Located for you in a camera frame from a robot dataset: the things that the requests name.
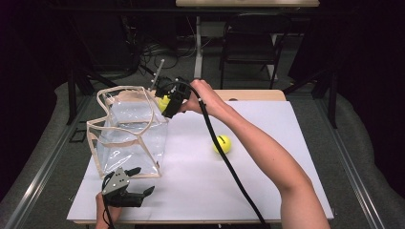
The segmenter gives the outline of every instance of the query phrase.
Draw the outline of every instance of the person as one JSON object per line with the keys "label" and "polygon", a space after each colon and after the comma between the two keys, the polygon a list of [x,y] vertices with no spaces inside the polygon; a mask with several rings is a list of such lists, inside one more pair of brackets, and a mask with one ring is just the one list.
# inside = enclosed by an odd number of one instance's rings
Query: person
{"label": "person", "polygon": [[[282,200],[283,228],[330,228],[312,182],[289,152],[226,104],[204,80],[196,79],[190,85],[200,95],[209,115],[238,137],[258,167],[276,185]],[[181,105],[179,112],[186,111],[202,113],[195,94]]]}

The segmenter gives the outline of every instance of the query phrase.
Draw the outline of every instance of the yellow object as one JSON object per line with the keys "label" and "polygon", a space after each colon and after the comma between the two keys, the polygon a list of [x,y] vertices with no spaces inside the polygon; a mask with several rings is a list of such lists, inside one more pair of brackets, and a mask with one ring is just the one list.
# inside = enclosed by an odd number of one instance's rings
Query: yellow object
{"label": "yellow object", "polygon": [[164,112],[164,110],[166,110],[167,104],[169,104],[169,102],[170,98],[167,95],[159,99],[158,107],[161,113]]}
{"label": "yellow object", "polygon": [[[227,135],[218,135],[217,136],[218,142],[220,143],[221,148],[223,149],[224,153],[228,153],[231,147],[230,138]],[[218,153],[218,149],[214,144],[214,151]]]}

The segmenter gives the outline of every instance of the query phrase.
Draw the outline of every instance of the black cable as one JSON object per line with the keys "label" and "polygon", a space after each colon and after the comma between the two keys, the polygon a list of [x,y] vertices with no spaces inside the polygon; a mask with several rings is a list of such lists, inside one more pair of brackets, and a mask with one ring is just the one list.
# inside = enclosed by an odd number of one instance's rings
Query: black cable
{"label": "black cable", "polygon": [[250,198],[249,194],[247,193],[247,191],[245,190],[244,185],[241,183],[241,181],[238,178],[238,175],[236,174],[235,170],[233,169],[232,164],[230,163],[230,161],[228,160],[228,158],[226,157],[223,148],[221,147],[220,143],[218,142],[217,136],[215,135],[214,132],[214,128],[212,127],[211,121],[209,119],[209,114],[208,111],[205,108],[205,104],[203,103],[203,100],[201,99],[200,95],[197,93],[197,91],[191,87],[191,85],[184,83],[184,82],[173,82],[171,84],[176,84],[176,83],[180,83],[183,85],[186,85],[187,87],[190,88],[191,91],[193,91],[193,93],[196,95],[197,99],[199,100],[199,104],[200,104],[200,108],[202,110],[202,116],[204,117],[205,120],[205,124],[206,127],[208,128],[208,131],[211,135],[212,141],[215,144],[215,147],[217,147],[218,152],[220,153],[221,157],[223,158],[226,166],[228,167],[231,175],[233,176],[233,178],[235,179],[236,183],[238,184],[239,189],[241,190],[242,194],[244,195],[244,197],[246,198],[247,202],[250,204],[250,206],[253,208],[254,212],[256,213],[257,217],[259,218],[260,222],[267,228],[271,228],[271,226],[269,224],[266,224],[265,219],[262,217],[262,214],[260,213],[259,209],[256,207],[255,203],[253,202],[253,200]]}
{"label": "black cable", "polygon": [[[101,185],[101,190],[104,190],[105,186],[107,186],[108,180],[111,179],[111,177],[113,176],[113,174],[114,174],[114,172],[113,172],[113,173],[110,173],[109,175],[107,175],[107,176],[104,178],[103,183],[102,183],[102,185]],[[104,212],[107,213],[107,218],[108,218],[109,222],[105,219],[104,213],[103,213],[102,217],[103,217],[105,223],[107,223],[108,228],[116,229],[116,227],[115,227],[114,224],[113,224],[113,219],[111,218],[110,211],[109,211],[109,209],[108,209],[106,197],[105,197],[104,195],[102,195],[102,201],[103,201],[103,203],[104,203]]]}

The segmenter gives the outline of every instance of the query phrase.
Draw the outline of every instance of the white tabletop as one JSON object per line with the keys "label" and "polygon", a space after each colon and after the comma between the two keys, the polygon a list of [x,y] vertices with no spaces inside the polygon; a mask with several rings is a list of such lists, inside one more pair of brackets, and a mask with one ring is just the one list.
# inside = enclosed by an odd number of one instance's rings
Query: white tabletop
{"label": "white tabletop", "polygon": [[[298,161],[312,180],[328,219],[333,219],[322,184],[311,160],[294,111],[287,101],[228,102],[253,124],[278,140]],[[280,195],[274,184],[259,170],[235,135],[215,118],[217,135],[232,140],[227,154],[241,182],[266,221],[280,220]],[[140,208],[124,208],[124,223],[245,223],[259,222],[238,189],[212,141],[200,114],[177,114],[169,122],[162,177],[132,179],[128,192],[142,192],[155,185],[154,193]],[[95,195],[102,180],[93,160],[67,217],[76,223],[94,223]]]}
{"label": "white tabletop", "polygon": [[178,7],[318,7],[318,0],[176,0]]}

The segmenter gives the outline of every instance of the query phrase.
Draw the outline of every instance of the clear plastic box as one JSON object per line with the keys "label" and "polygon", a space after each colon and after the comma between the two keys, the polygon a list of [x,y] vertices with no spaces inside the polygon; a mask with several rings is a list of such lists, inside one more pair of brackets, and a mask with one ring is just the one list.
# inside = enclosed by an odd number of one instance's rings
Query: clear plastic box
{"label": "clear plastic box", "polygon": [[101,90],[97,102],[106,115],[87,122],[89,146],[101,178],[118,167],[140,167],[136,177],[160,177],[168,119],[143,87]]}

